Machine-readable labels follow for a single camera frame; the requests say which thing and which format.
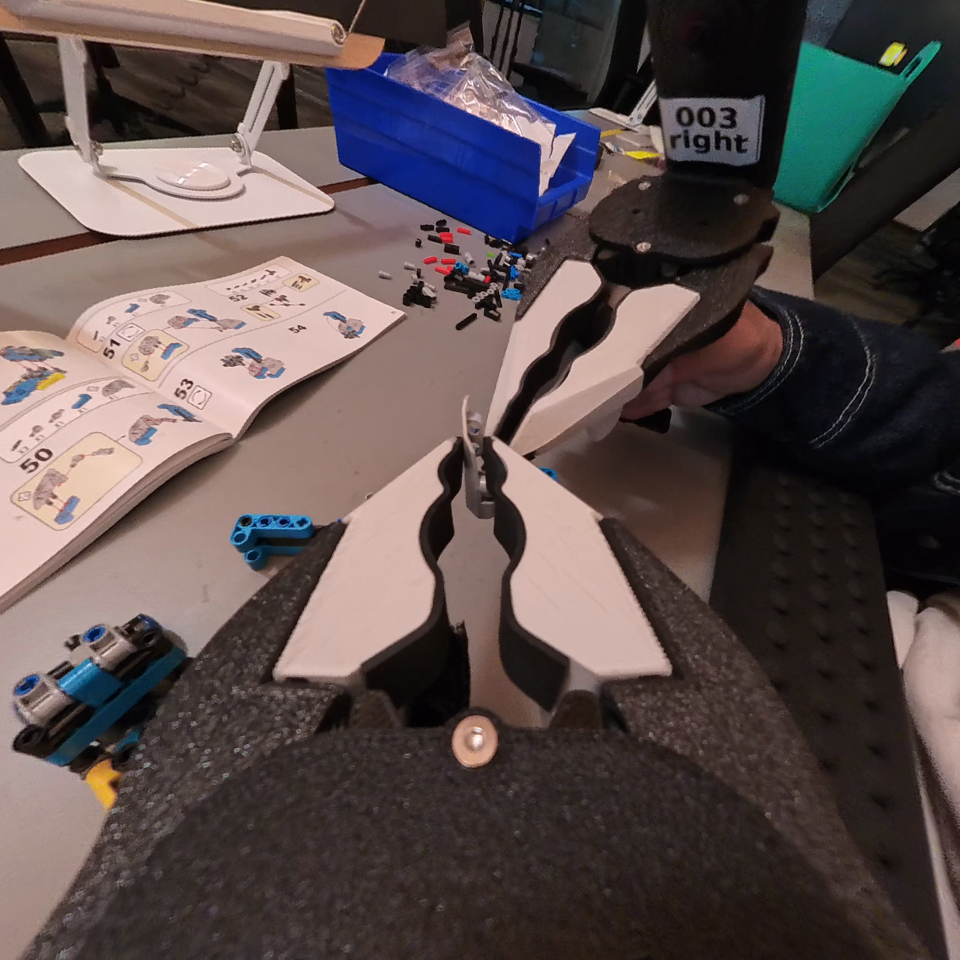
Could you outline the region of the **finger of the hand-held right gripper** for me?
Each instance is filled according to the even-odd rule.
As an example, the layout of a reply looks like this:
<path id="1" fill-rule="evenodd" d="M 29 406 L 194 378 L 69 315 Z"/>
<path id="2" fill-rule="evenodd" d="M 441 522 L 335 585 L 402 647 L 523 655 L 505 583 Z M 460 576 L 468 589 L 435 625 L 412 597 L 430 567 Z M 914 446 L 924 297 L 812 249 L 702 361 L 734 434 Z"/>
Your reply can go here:
<path id="1" fill-rule="evenodd" d="M 573 360 L 562 382 L 523 415 L 509 446 L 527 455 L 584 431 L 594 441 L 618 423 L 642 390 L 642 363 L 700 299 L 685 287 L 633 291 L 617 306 L 606 336 Z"/>
<path id="2" fill-rule="evenodd" d="M 525 312 L 516 314 L 486 417 L 490 435 L 514 437 L 537 392 L 558 372 L 585 309 L 596 303 L 603 285 L 592 264 L 566 260 Z"/>

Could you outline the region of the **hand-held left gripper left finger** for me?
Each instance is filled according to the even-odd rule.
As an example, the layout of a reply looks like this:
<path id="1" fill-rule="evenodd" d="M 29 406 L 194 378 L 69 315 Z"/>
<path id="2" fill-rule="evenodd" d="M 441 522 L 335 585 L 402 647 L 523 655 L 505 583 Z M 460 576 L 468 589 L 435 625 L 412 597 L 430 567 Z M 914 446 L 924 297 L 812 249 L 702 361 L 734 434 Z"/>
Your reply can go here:
<path id="1" fill-rule="evenodd" d="M 377 657 L 425 627 L 437 577 L 422 545 L 427 511 L 450 485 L 441 470 L 462 463 L 448 438 L 350 512 L 334 552 L 281 652 L 272 677 L 359 690 Z"/>

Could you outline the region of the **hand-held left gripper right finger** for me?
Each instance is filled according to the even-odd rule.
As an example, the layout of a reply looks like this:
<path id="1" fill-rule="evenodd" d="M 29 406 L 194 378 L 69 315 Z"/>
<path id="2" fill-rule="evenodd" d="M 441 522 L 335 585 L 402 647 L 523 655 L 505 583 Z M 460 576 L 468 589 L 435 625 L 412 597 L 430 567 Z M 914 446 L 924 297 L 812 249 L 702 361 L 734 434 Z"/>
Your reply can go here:
<path id="1" fill-rule="evenodd" d="M 546 712 L 569 690 L 669 677 L 673 665 L 603 529 L 603 516 L 496 438 L 485 438 L 493 531 L 508 557 L 499 654 Z"/>

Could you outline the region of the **pile of small brick parts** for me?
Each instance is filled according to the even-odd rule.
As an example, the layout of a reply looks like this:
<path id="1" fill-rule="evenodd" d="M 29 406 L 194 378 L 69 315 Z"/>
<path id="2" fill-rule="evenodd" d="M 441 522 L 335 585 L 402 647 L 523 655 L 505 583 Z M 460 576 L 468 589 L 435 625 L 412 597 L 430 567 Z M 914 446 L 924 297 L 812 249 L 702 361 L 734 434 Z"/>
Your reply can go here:
<path id="1" fill-rule="evenodd" d="M 376 274 L 391 284 L 406 309 L 425 314 L 463 307 L 457 329 L 481 320 L 517 318 L 536 268 L 559 248 L 549 233 L 512 242 L 439 214 L 405 226 L 397 243 L 378 256 Z"/>

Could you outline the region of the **blue beams black axle assembly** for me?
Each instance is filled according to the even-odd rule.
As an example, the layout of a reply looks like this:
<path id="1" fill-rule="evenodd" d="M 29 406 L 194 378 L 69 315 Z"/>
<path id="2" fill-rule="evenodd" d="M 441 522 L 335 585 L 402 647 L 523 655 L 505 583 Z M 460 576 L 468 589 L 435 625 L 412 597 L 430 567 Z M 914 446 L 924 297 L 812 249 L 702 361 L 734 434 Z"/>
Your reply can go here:
<path id="1" fill-rule="evenodd" d="M 247 513 L 235 522 L 229 542 L 251 570 L 259 571 L 270 558 L 299 554 L 316 531 L 308 515 Z"/>

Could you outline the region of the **grey panel with connectors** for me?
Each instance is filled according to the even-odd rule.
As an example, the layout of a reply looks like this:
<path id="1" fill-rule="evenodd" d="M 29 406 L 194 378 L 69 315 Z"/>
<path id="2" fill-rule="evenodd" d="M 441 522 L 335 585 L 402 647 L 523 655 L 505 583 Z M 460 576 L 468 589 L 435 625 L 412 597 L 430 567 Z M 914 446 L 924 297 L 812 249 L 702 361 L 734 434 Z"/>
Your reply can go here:
<path id="1" fill-rule="evenodd" d="M 466 508 L 479 520 L 492 520 L 496 504 L 490 495 L 484 466 L 485 424 L 469 395 L 462 400 L 463 490 Z"/>

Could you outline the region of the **grey desk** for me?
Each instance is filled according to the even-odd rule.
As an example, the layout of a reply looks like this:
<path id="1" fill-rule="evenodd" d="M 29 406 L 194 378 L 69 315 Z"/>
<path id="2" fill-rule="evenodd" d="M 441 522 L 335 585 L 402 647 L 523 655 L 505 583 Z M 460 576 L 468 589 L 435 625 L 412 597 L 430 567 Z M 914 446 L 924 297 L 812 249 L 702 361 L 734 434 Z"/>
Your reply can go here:
<path id="1" fill-rule="evenodd" d="M 347 186 L 333 134 L 269 133 L 267 152 L 326 188 L 336 209 L 318 217 L 209 233 L 51 246 L 2 258 L 2 330 L 65 334 L 90 306 L 159 284 L 216 279 L 286 255 L 384 304 L 402 305 L 402 263 L 418 203 L 384 186 Z M 20 255 L 14 260 L 14 253 Z M 77 776 L 13 754 L 13 684 L 66 656 L 69 635 L 96 622 L 147 613 L 196 652 L 265 582 L 275 560 L 252 572 L 229 545 L 246 512 L 341 518 L 459 432 L 461 402 L 486 412 L 514 304 L 499 322 L 464 330 L 462 296 L 408 318 L 347 363 L 284 391 L 244 438 L 177 474 L 115 526 L 2 613 L 2 958 L 18 958 L 65 894 L 105 811 Z M 727 484 L 728 433 L 706 414 L 674 414 L 658 435 L 619 424 L 603 441 L 571 442 L 543 458 L 565 486 L 617 516 L 703 599 L 709 598 Z M 540 720 L 503 675 L 498 588 L 506 556 L 492 524 L 454 504 L 456 534 L 440 565 L 454 622 L 465 621 L 474 703 L 515 725 Z"/>

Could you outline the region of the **person's right hand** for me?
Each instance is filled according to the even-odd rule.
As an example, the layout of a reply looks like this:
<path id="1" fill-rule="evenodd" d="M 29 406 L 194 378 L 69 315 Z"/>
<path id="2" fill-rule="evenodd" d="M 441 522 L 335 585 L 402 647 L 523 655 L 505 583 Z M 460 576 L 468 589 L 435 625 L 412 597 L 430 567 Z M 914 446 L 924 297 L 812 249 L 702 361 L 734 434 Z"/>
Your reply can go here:
<path id="1" fill-rule="evenodd" d="M 783 349 L 779 324 L 747 301 L 723 337 L 679 355 L 624 406 L 620 418 L 632 422 L 671 406 L 702 407 L 748 393 L 774 371 Z"/>

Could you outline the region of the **teal container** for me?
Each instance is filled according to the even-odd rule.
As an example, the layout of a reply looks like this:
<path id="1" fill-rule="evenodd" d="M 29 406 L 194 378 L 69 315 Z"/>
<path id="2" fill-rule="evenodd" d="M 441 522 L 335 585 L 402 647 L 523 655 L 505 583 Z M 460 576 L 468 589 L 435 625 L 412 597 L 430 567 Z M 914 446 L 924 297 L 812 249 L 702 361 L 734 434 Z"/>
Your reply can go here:
<path id="1" fill-rule="evenodd" d="M 827 207 L 941 46 L 926 44 L 896 73 L 801 42 L 774 199 L 804 213 Z"/>

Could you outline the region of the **blue plastic bin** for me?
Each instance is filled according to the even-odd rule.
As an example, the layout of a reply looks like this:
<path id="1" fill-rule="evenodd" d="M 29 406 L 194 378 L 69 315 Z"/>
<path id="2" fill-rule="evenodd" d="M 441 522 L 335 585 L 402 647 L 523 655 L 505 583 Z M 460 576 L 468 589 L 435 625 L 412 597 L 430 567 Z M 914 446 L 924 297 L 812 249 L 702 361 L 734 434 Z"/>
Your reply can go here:
<path id="1" fill-rule="evenodd" d="M 539 194 L 539 146 L 385 76 L 397 54 L 362 70 L 325 70 L 339 161 L 434 210 L 510 242 L 587 197 L 601 131 L 539 104 L 575 139 Z"/>

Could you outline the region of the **clear plastic bag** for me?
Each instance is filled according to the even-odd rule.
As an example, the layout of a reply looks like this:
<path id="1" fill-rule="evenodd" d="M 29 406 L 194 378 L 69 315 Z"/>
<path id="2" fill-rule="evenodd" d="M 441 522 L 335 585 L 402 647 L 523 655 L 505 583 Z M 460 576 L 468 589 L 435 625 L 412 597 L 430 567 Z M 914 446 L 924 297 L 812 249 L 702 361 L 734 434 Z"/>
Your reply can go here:
<path id="1" fill-rule="evenodd" d="M 539 150 L 538 192 L 544 194 L 574 133 L 559 134 L 556 123 L 525 102 L 485 57 L 474 51 L 469 30 L 441 49 L 419 47 L 386 69 L 387 77 L 430 94 L 459 110 L 534 142 Z"/>

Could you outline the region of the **open instruction booklet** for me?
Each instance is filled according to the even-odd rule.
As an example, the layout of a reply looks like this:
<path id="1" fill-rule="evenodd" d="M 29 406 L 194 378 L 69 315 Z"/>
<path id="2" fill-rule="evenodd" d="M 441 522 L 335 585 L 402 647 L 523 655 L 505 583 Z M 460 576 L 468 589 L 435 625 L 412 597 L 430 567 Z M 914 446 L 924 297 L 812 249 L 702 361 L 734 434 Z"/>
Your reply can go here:
<path id="1" fill-rule="evenodd" d="M 1 338 L 1 604 L 29 594 L 274 397 L 405 313 L 281 256 Z"/>

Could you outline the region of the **blue yellow brick vehicle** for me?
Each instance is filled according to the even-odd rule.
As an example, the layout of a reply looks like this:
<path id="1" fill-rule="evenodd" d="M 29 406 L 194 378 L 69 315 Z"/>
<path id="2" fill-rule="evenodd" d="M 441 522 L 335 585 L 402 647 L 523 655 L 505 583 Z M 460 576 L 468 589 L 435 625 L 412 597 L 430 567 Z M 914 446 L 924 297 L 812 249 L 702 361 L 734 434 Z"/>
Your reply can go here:
<path id="1" fill-rule="evenodd" d="M 80 776 L 109 810 L 144 730 L 193 659 L 144 613 L 94 625 L 65 646 L 73 659 L 13 687 L 21 727 L 11 749 Z"/>

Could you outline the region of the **white stand base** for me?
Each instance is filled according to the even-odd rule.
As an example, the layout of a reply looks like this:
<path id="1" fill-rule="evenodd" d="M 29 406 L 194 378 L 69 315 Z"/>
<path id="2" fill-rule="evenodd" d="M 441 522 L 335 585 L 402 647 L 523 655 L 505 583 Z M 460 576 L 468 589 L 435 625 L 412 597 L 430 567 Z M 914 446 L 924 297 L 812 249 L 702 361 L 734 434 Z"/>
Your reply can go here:
<path id="1" fill-rule="evenodd" d="M 42 149 L 20 167 L 92 232 L 138 237 L 324 214 L 334 200 L 257 151 L 288 63 L 264 61 L 228 147 L 104 149 L 90 135 L 84 42 L 57 39 L 71 150 Z"/>

